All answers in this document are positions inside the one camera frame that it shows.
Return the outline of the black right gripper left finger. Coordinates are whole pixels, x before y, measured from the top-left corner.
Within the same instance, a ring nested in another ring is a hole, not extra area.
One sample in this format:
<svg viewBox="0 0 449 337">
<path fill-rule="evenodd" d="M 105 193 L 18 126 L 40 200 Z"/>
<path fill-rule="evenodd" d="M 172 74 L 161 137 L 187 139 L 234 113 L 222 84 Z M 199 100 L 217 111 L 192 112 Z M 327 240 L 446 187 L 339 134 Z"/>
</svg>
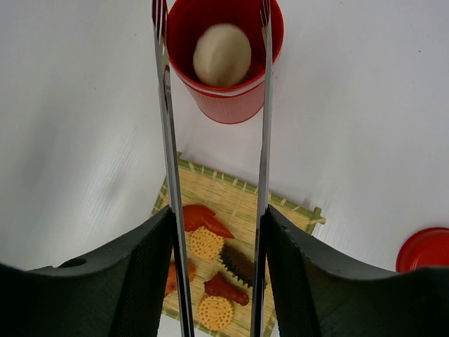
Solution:
<svg viewBox="0 0 449 337">
<path fill-rule="evenodd" d="M 2 336 L 156 336 L 172 251 L 172 215 L 58 267 L 1 265 Z"/>
</svg>

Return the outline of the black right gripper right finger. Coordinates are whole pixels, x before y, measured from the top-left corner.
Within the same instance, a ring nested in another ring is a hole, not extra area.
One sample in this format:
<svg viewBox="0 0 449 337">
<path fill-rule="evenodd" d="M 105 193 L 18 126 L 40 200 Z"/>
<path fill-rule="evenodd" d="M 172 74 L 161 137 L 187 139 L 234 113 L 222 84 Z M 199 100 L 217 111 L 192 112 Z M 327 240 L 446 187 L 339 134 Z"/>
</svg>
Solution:
<svg viewBox="0 0 449 337">
<path fill-rule="evenodd" d="M 267 209 L 281 336 L 447 336 L 448 269 L 397 273 L 351 258 Z"/>
</svg>

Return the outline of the dark brown sea cucumber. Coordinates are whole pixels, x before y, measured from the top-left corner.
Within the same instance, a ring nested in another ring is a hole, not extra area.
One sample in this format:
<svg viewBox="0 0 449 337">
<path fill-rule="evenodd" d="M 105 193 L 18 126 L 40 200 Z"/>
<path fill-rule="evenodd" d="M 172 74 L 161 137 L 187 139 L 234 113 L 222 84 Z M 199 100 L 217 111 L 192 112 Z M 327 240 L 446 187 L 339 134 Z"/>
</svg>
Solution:
<svg viewBox="0 0 449 337">
<path fill-rule="evenodd" d="M 237 248 L 225 244 L 220 252 L 220 260 L 225 269 L 232 273 L 248 288 L 253 287 L 253 262 Z"/>
</svg>

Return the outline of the yellow round cracker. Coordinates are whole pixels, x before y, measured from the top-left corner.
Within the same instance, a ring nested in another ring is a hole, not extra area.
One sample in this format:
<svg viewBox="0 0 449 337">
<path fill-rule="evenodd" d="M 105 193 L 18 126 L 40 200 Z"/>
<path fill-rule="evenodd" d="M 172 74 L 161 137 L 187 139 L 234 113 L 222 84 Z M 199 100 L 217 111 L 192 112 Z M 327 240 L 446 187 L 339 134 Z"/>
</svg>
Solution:
<svg viewBox="0 0 449 337">
<path fill-rule="evenodd" d="M 206 296 L 198 304 L 199 320 L 211 331 L 227 328 L 234 318 L 232 302 L 222 296 Z"/>
<path fill-rule="evenodd" d="M 191 252 L 204 260 L 217 258 L 225 245 L 224 237 L 216 235 L 205 227 L 193 231 L 190 235 L 189 246 Z"/>
</svg>

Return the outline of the red chicken wing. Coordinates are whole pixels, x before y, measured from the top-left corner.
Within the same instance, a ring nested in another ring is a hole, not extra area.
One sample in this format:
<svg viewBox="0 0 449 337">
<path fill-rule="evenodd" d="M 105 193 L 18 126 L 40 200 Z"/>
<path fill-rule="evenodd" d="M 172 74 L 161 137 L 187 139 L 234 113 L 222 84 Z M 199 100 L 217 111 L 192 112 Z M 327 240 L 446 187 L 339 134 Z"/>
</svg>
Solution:
<svg viewBox="0 0 449 337">
<path fill-rule="evenodd" d="M 204 282 L 204 290 L 210 296 L 224 297 L 241 306 L 249 304 L 248 294 L 229 283 L 221 272 L 217 272 L 211 279 Z"/>
<path fill-rule="evenodd" d="M 193 232 L 200 227 L 205 227 L 220 237 L 234 238 L 234 235 L 225 225 L 215 218 L 215 212 L 207 206 L 201 204 L 186 205 L 182 207 L 182 212 L 186 232 Z"/>
</svg>

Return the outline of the white round bun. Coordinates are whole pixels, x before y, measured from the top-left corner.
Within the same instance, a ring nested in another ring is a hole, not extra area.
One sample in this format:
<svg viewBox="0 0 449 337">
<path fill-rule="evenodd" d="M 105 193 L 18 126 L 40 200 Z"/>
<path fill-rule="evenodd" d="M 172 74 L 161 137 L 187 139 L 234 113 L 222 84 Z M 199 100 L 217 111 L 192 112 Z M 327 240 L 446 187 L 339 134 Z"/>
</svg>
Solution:
<svg viewBox="0 0 449 337">
<path fill-rule="evenodd" d="M 249 39 L 241 28 L 229 23 L 216 24 L 196 43 L 194 71 L 205 85 L 229 88 L 246 76 L 251 56 Z"/>
</svg>

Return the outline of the steel serving tongs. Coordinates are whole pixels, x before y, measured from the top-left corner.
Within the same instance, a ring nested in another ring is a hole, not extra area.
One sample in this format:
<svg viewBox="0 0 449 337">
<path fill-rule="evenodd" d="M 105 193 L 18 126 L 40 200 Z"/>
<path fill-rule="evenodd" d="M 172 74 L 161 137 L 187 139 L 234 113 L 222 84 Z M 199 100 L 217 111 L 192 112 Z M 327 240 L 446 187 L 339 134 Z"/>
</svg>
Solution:
<svg viewBox="0 0 449 337">
<path fill-rule="evenodd" d="M 269 206 L 269 160 L 272 130 L 272 11 L 271 1 L 260 2 L 262 35 L 265 47 L 264 106 L 262 122 L 262 148 L 257 193 L 257 220 L 255 231 L 255 257 L 253 268 L 253 294 L 251 310 L 251 336 L 263 335 L 265 269 L 267 258 L 267 209 Z M 192 300 L 188 281 L 185 224 L 182 214 L 180 177 L 177 164 L 173 102 L 170 87 L 168 54 L 168 7 L 165 1 L 152 2 L 152 24 L 157 77 L 159 81 L 159 104 L 162 123 L 166 177 L 169 189 L 169 206 L 175 214 L 177 239 L 174 244 L 177 293 L 180 305 L 180 324 L 183 336 L 194 335 Z"/>
</svg>

